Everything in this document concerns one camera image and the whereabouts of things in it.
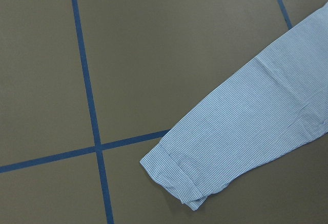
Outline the light blue striped shirt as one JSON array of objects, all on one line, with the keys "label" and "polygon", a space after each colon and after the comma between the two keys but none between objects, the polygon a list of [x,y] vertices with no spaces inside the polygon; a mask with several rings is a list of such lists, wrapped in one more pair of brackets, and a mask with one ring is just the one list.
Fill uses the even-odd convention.
[{"label": "light blue striped shirt", "polygon": [[327,6],[219,85],[140,164],[196,210],[240,175],[327,133]]}]

